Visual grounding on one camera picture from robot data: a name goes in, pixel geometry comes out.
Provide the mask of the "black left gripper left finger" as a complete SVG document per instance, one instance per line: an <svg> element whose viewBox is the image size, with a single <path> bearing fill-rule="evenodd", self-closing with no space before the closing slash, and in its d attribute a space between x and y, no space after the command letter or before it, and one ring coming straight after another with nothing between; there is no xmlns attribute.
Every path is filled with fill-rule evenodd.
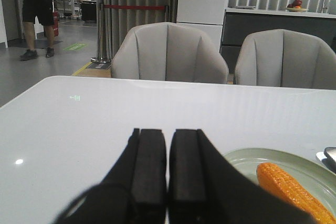
<svg viewBox="0 0 336 224"><path fill-rule="evenodd" d="M98 184L83 191L55 223L164 223L166 146L161 130L134 129Z"/></svg>

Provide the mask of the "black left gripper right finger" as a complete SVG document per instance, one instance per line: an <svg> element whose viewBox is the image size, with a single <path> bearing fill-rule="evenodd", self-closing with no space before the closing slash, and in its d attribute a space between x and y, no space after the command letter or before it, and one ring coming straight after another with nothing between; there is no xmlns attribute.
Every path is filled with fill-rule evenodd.
<svg viewBox="0 0 336 224"><path fill-rule="evenodd" d="M170 149L170 223L315 223L235 169L202 130L178 129Z"/></svg>

